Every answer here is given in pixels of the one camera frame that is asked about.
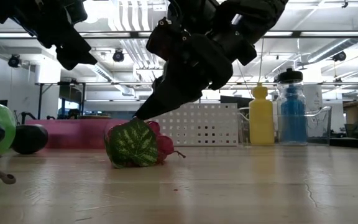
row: black robotic arm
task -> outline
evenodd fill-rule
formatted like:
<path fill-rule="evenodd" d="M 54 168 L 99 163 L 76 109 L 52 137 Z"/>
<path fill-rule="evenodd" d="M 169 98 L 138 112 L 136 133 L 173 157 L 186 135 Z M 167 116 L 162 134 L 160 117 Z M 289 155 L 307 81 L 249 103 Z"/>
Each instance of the black robotic arm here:
<path fill-rule="evenodd" d="M 0 23 L 22 26 L 46 48 L 56 46 L 57 59 L 67 70 L 77 64 L 96 64 L 91 47 L 74 29 L 85 21 L 85 0 L 0 0 Z"/>
<path fill-rule="evenodd" d="M 288 0 L 170 0 L 147 50 L 167 61 L 165 77 L 135 114 L 140 119 L 195 101 L 232 77 L 232 63 L 256 58 L 254 44 L 278 21 Z"/>

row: black bottle cap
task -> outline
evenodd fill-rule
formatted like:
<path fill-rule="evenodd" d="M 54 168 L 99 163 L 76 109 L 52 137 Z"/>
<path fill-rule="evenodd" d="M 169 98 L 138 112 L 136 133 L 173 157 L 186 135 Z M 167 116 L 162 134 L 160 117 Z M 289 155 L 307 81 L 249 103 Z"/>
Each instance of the black bottle cap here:
<path fill-rule="evenodd" d="M 288 68 L 286 72 L 278 75 L 277 82 L 279 83 L 297 83 L 303 81 L 303 74 L 299 71 L 294 71 Z"/>

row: yellow bottle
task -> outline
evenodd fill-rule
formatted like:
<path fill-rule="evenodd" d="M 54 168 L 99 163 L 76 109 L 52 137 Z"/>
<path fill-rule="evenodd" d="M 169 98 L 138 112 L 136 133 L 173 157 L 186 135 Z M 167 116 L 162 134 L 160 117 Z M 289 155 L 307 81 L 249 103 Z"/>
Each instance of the yellow bottle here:
<path fill-rule="evenodd" d="M 249 103 L 250 141 L 253 145 L 274 144 L 273 103 L 266 100 L 267 88 L 258 83 Z"/>

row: wooden tabletop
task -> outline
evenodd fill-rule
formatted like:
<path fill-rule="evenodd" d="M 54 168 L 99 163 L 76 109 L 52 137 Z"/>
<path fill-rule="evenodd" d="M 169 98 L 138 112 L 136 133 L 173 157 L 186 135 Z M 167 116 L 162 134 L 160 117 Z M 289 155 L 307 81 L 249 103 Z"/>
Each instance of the wooden tabletop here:
<path fill-rule="evenodd" d="M 15 154 L 0 224 L 358 223 L 358 149 L 179 149 L 165 166 L 111 169 L 104 151 Z"/>

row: pink bin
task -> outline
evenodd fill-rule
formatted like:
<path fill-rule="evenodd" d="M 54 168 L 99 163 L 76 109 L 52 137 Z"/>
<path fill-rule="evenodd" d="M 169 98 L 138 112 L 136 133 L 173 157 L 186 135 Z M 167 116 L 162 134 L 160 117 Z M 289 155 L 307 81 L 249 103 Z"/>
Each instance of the pink bin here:
<path fill-rule="evenodd" d="M 68 119 L 28 120 L 26 124 L 41 124 L 48 130 L 47 149 L 104 149 L 104 134 L 127 120 Z"/>

